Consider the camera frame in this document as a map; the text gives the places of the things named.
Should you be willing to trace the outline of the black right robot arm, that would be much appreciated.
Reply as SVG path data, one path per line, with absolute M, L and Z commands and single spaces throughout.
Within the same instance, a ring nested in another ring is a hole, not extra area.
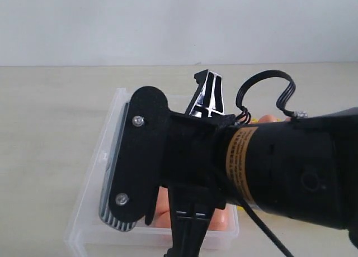
M 289 120 L 250 123 L 244 95 L 269 78 L 289 83 L 276 102 Z M 266 70 L 240 87 L 238 116 L 171 116 L 161 170 L 173 240 L 167 256 L 198 256 L 214 210 L 227 203 L 243 207 L 285 256 L 257 209 L 347 230 L 357 244 L 357 108 L 317 117 L 289 111 L 295 87 L 287 73 Z

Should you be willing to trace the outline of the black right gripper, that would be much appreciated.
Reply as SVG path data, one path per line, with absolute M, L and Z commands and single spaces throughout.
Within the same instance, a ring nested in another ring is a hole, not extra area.
M 226 206 L 212 157 L 217 136 L 235 116 L 225 115 L 221 75 L 207 69 L 194 79 L 186 115 L 170 115 L 164 147 L 161 182 L 168 189 L 172 233 L 166 256 L 198 256 L 215 209 Z

